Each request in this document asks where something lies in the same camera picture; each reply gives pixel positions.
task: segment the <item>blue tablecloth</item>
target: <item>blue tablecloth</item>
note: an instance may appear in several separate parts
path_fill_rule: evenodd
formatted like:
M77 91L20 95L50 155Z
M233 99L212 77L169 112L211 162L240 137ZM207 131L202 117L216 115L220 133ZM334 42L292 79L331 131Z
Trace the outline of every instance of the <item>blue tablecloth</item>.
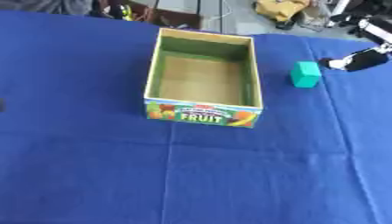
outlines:
M147 120L156 26L0 12L0 223L392 223L392 64L296 61L371 43L256 35L254 129Z

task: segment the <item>fruit illustration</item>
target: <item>fruit illustration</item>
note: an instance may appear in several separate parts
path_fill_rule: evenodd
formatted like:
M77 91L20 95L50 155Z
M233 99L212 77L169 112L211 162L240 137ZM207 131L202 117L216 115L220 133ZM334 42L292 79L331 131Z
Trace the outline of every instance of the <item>fruit illustration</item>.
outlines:
M161 105L159 105L159 108L160 108L162 111L166 111L166 110L174 111L175 106L174 106L174 105L171 105L171 104L161 104Z
M235 113L234 118L236 118L238 120L245 120L252 115L253 115L253 113L248 112L248 111L238 111L237 113Z
M256 114L248 111L238 111L233 115L233 118L228 126L252 126L252 120L256 118Z
M164 111L164 112L162 113L162 115L163 115L164 118L166 118L166 119L174 119L174 116L175 116L174 111L171 111L171 110L166 110L166 111Z
M161 119L163 117L160 112L150 112L149 115L152 119Z
M159 105L155 101L151 101L147 104L147 112L160 112Z

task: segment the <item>green cube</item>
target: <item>green cube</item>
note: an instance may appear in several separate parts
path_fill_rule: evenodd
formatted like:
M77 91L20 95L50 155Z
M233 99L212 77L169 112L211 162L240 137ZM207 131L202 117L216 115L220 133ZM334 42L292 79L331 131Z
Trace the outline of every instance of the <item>green cube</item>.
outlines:
M296 88L312 88L320 77L319 65L313 61L299 61L291 70L291 80Z

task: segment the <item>floor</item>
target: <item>floor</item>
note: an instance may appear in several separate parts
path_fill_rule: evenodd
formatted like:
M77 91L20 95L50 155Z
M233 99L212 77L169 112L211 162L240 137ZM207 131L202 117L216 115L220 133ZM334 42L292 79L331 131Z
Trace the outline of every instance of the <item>floor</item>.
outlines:
M152 6L155 0L134 0ZM312 36L337 39L358 39L347 34L344 28L325 28L323 31L312 31L296 25L291 31L275 28L273 22L266 17L256 14L251 4L255 0L223 0L223 32L230 34L261 34L284 33L299 36ZM195 12L197 0L160 0L158 8L170 11ZM202 29L219 32L219 1L201 0L201 13L203 16Z

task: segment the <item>cardboard box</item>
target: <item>cardboard box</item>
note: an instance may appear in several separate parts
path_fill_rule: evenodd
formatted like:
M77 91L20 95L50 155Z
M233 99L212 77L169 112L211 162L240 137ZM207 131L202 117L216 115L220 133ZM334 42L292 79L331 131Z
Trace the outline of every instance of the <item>cardboard box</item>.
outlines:
M144 103L150 119L253 127L263 110L253 39L161 28Z

